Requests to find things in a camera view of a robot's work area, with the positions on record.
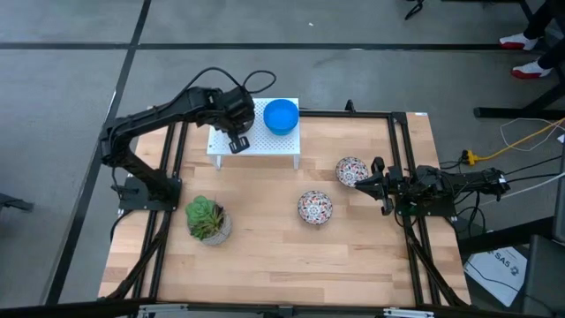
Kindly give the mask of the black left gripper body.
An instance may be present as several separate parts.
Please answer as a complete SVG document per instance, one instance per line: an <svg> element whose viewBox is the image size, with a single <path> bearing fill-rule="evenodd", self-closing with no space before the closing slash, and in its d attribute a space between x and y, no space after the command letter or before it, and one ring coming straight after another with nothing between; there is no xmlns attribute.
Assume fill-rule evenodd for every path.
<svg viewBox="0 0 565 318"><path fill-rule="evenodd" d="M250 147L250 142L240 134L249 131L255 119L254 102L246 89L232 89L221 93L215 104L220 114L215 129L226 133L230 138L230 151L238 154Z"/></svg>

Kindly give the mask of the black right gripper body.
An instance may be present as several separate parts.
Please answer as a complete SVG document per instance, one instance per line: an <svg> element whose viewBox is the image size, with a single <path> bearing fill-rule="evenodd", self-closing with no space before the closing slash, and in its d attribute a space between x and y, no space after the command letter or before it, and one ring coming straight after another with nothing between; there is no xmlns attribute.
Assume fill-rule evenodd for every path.
<svg viewBox="0 0 565 318"><path fill-rule="evenodd" d="M381 213L388 216L411 216L412 205L408 199L410 179L403 175L398 166L389 166L385 172L384 159L376 156L372 162L373 183L376 186L377 199L382 201Z"/></svg>

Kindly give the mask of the blue plastic mini bowl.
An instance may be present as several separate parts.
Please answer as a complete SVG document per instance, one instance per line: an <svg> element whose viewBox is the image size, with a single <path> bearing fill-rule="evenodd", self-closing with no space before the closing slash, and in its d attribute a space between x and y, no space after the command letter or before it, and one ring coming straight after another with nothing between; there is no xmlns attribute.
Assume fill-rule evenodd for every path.
<svg viewBox="0 0 565 318"><path fill-rule="evenodd" d="M290 100L275 99L263 111L263 121L275 135L289 134L297 126L298 120L299 108Z"/></svg>

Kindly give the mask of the floral patterned ceramic bowl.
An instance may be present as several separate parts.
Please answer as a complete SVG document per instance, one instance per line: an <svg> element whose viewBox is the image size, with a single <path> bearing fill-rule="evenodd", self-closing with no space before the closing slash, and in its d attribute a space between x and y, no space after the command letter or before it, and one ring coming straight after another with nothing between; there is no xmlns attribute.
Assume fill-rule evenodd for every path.
<svg viewBox="0 0 565 318"><path fill-rule="evenodd" d="M353 156L341 159L336 164L335 174L340 183L351 188L354 188L358 181L369 177L367 166Z"/></svg>
<svg viewBox="0 0 565 318"><path fill-rule="evenodd" d="M333 204L325 193L308 191L298 199L298 214L311 225L323 225L333 215Z"/></svg>

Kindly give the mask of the white perforated metal shelf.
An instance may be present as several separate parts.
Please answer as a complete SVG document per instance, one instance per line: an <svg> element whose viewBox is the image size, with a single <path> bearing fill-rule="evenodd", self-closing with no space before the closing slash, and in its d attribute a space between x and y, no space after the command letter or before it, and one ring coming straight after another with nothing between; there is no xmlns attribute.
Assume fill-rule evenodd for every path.
<svg viewBox="0 0 565 318"><path fill-rule="evenodd" d="M276 101L276 98L254 98L255 120L252 127L242 134L250 143L250 147L237 153L237 156L251 155L286 155L293 158L295 170L299 167L300 160L300 123L286 135L276 135L266 126L263 119L265 107ZM209 128L207 141L207 156L212 160L216 169L222 167L222 158L233 155L229 147L230 139L226 133Z"/></svg>

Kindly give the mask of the succulent in geometric pot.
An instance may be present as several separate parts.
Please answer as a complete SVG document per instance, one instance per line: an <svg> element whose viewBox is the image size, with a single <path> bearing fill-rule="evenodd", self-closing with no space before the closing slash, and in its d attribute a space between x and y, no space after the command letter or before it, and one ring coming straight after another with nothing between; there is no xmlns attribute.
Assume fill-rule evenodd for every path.
<svg viewBox="0 0 565 318"><path fill-rule="evenodd" d="M217 246L228 239L232 220L224 207L205 196L197 196L185 207L190 235L207 246Z"/></svg>

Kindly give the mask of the black desk foot beam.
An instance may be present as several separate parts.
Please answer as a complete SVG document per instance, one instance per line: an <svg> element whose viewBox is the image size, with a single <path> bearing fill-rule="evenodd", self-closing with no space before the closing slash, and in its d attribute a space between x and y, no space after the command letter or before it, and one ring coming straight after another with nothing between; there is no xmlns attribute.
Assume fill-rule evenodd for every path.
<svg viewBox="0 0 565 318"><path fill-rule="evenodd" d="M506 229L464 238L458 242L458 247L460 255L478 254L503 247L527 244L530 242L531 236L534 235L551 239L553 233L554 217L549 216Z"/></svg>

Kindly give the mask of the white printed paper sheet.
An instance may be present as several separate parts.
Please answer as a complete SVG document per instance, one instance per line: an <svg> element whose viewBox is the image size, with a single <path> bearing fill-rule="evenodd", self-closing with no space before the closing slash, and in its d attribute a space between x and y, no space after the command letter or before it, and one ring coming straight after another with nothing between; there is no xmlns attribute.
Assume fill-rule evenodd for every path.
<svg viewBox="0 0 565 318"><path fill-rule="evenodd" d="M524 284L527 259L514 247L472 254L464 272L505 307L510 307Z"/></svg>

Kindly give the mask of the black desk stand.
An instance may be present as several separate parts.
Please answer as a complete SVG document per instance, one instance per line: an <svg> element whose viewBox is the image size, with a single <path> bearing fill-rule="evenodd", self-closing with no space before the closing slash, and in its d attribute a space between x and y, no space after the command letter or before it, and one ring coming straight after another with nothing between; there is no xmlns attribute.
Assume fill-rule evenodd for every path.
<svg viewBox="0 0 565 318"><path fill-rule="evenodd" d="M565 98L565 72L560 66L556 73L559 82L557 85L546 91L540 97L523 106L522 108L496 108L496 107L477 107L473 109L476 118L494 119L518 119L518 118L538 118L545 120L559 120L565 117L564 110L550 110L548 107L554 102Z"/></svg>

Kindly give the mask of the person's red white shoe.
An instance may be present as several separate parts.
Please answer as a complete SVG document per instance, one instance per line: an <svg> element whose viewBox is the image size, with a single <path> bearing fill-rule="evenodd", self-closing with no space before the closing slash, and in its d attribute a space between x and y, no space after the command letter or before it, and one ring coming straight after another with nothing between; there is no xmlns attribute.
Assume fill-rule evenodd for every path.
<svg viewBox="0 0 565 318"><path fill-rule="evenodd" d="M530 51L537 45L538 41L539 37L529 39L523 33L520 33L501 37L499 39L499 44L503 49L521 49Z"/></svg>
<svg viewBox="0 0 565 318"><path fill-rule="evenodd" d="M511 70L511 75L520 80L532 80L547 76L553 69L542 68L537 61L516 66Z"/></svg>

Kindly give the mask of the person's leg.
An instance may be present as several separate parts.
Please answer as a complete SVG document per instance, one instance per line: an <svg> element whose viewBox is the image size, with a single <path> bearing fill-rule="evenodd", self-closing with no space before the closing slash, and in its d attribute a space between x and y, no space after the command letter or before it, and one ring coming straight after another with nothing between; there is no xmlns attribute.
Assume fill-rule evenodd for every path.
<svg viewBox="0 0 565 318"><path fill-rule="evenodd" d="M555 43L551 49L537 60L537 63L540 68L549 70L557 66L563 60L565 60L565 37Z"/></svg>
<svg viewBox="0 0 565 318"><path fill-rule="evenodd" d="M546 0L529 20L524 37L529 40L542 37L551 20L561 18L565 19L565 0Z"/></svg>

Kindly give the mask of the black chair foot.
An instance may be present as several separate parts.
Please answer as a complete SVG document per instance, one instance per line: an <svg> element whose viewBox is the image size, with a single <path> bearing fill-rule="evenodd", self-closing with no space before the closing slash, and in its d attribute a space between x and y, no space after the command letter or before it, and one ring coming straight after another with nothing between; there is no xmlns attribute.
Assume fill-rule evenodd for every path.
<svg viewBox="0 0 565 318"><path fill-rule="evenodd" d="M24 212L31 212L34 209L34 204L32 202L27 202L10 195L0 193L0 212L3 208L16 208Z"/></svg>

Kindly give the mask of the black rig beam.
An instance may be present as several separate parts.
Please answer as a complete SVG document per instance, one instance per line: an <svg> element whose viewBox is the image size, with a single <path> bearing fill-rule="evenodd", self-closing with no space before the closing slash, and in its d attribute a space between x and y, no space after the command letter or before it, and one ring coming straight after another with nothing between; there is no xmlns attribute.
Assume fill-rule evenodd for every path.
<svg viewBox="0 0 565 318"><path fill-rule="evenodd" d="M157 302L155 299L101 299L89 302L41 305L33 307L0 308L0 318L116 318L137 314L142 305L179 303ZM343 307L343 306L304 306L304 305L241 305L223 303L179 303L189 306L187 311L242 312L255 314L277 314L293 316L297 314L367 314L383 316L389 307ZM496 312L476 307L448 307L441 305L419 305L398 307L434 312L434 318L546 318L544 316Z"/></svg>

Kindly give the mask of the black aluminium table frame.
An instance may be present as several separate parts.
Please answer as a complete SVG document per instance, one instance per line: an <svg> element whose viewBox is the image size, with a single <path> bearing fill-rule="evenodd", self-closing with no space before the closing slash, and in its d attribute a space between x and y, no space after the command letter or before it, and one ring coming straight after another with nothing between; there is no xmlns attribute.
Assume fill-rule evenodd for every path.
<svg viewBox="0 0 565 318"><path fill-rule="evenodd" d="M380 156L404 168L435 165L428 117L411 113L308 110L300 119L299 167L286 155L226 156L218 170L207 156L207 128L177 125L142 136L138 155L157 166L169 148L168 169L181 178L181 206L169 214L163 249L148 263L140 296L160 301L411 307L442 303L415 258L404 230L380 204L341 184L339 160ZM325 193L333 215L311 225L298 214L308 191ZM193 238L184 205L203 195L228 211L226 241Z"/></svg>

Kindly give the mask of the silver metal bracket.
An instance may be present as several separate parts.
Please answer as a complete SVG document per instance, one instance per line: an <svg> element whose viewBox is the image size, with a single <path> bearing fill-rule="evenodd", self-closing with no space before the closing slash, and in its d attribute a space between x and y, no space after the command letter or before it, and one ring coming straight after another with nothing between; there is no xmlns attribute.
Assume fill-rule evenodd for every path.
<svg viewBox="0 0 565 318"><path fill-rule="evenodd" d="M184 312L187 311L188 308L189 306L187 304L179 303L142 305L139 307L136 318L155 318L157 314Z"/></svg>
<svg viewBox="0 0 565 318"><path fill-rule="evenodd" d="M385 318L434 318L434 312L389 307L383 310Z"/></svg>

